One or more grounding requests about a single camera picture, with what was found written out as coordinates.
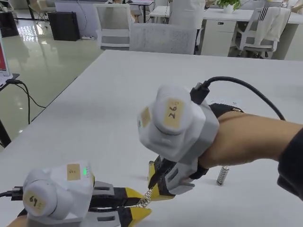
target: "black speaker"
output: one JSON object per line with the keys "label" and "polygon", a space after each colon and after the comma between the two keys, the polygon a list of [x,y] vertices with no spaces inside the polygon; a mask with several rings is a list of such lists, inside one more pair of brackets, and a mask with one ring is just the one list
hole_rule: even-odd
{"label": "black speaker", "polygon": [[54,40],[77,41],[80,39],[76,13],[53,12],[48,13],[48,18]]}

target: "handwritten label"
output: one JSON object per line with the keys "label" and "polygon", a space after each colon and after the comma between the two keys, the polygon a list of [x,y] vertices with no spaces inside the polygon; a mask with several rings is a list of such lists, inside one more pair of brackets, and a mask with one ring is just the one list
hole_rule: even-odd
{"label": "handwritten label", "polygon": [[178,99],[170,98],[166,104],[164,124],[166,126],[178,129],[181,116],[183,114],[184,102]]}
{"label": "handwritten label", "polygon": [[26,192],[23,197],[23,202],[39,215],[42,214],[46,206],[46,202],[32,191]]}
{"label": "handwritten label", "polygon": [[77,181],[81,179],[80,164],[67,165],[67,180]]}
{"label": "handwritten label", "polygon": [[148,123],[151,121],[151,115],[148,107],[146,107],[141,113],[142,127],[146,127]]}

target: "black box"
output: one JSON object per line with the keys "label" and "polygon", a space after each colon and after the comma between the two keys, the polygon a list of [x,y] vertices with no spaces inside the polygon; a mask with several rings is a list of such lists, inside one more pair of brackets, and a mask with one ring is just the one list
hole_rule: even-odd
{"label": "black box", "polygon": [[48,13],[48,18],[54,40],[77,41],[80,39],[76,13],[52,12]]}
{"label": "black box", "polygon": [[19,35],[13,14],[11,12],[0,13],[0,29],[3,38]]}

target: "potted plant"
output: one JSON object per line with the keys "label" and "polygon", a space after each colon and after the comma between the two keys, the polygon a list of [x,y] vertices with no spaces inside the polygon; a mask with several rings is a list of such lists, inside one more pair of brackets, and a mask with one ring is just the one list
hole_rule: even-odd
{"label": "potted plant", "polygon": [[224,13],[231,14],[241,6],[240,0],[218,0],[217,5],[223,7]]}

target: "coiled spring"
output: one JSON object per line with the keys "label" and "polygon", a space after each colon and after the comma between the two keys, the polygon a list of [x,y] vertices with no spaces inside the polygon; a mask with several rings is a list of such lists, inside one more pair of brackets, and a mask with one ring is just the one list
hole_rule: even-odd
{"label": "coiled spring", "polygon": [[225,178],[228,174],[228,171],[229,171],[228,166],[222,166],[222,168],[220,170],[220,173],[219,173],[219,176],[218,176],[218,179],[217,179],[217,185],[223,186]]}
{"label": "coiled spring", "polygon": [[147,191],[142,199],[137,203],[136,207],[146,208],[152,201],[152,189]]}

